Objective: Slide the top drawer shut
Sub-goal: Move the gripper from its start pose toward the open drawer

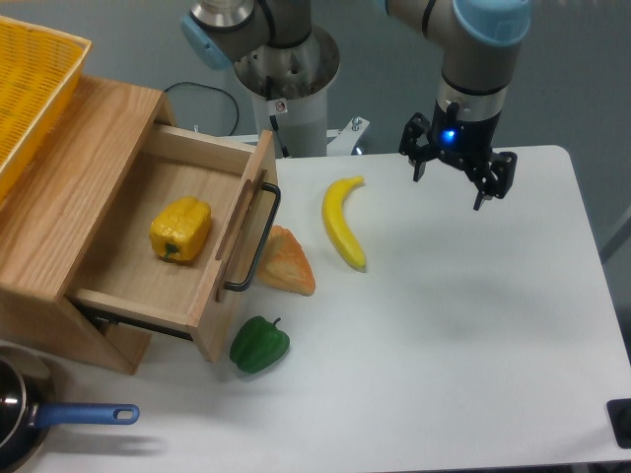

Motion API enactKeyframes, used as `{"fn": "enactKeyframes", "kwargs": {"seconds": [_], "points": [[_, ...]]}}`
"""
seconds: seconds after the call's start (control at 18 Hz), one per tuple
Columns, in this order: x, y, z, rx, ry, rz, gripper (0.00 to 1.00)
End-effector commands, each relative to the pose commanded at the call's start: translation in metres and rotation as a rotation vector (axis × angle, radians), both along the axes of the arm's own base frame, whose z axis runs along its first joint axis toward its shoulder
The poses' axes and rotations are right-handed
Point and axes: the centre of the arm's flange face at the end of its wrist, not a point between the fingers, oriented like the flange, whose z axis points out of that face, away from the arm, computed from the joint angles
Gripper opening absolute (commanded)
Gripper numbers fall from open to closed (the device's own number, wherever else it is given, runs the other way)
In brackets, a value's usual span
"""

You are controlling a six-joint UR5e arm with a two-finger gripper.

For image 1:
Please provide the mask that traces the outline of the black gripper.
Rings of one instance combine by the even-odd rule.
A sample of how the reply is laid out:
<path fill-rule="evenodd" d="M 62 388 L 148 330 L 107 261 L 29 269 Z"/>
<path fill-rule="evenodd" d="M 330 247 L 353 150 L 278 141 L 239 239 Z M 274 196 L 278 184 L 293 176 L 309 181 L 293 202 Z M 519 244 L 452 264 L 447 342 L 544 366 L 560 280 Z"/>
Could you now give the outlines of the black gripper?
<path fill-rule="evenodd" d="M 405 123 L 398 153 L 413 166 L 413 181 L 419 182 L 426 164 L 435 159 L 466 173 L 477 194 L 473 209 L 487 200 L 503 199 L 511 189 L 518 162 L 514 152 L 492 151 L 492 139 L 501 113 L 480 121 L 465 121 L 435 105 L 432 123 L 415 112 Z M 421 145 L 421 138 L 428 138 Z"/>

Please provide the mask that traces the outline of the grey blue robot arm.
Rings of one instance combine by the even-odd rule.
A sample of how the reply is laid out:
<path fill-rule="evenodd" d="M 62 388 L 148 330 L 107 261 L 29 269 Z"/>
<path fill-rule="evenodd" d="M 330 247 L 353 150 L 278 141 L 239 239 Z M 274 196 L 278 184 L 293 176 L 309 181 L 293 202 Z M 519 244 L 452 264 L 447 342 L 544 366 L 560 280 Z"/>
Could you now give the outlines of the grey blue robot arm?
<path fill-rule="evenodd" d="M 382 8 L 443 52 L 431 117 L 414 114 L 398 150 L 416 176 L 437 160 L 464 172 L 478 202 L 510 190 L 517 157 L 493 135 L 530 25 L 527 1 L 385 1 Z M 312 20 L 307 1 L 197 1 L 180 20 L 208 67 L 232 69 L 248 90 L 259 129 L 283 157 L 326 147 L 327 91 L 340 67 L 336 42 Z"/>

